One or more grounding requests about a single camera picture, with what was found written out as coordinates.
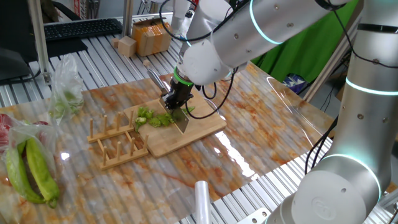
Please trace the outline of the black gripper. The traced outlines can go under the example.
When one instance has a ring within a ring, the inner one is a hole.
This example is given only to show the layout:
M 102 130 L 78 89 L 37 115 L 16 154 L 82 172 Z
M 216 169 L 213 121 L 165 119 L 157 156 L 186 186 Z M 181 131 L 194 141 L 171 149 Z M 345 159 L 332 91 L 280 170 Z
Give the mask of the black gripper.
M 161 95 L 160 103 L 167 111 L 173 111 L 175 108 L 181 108 L 190 98 L 192 85 L 186 85 L 182 82 L 171 81 L 171 93 Z

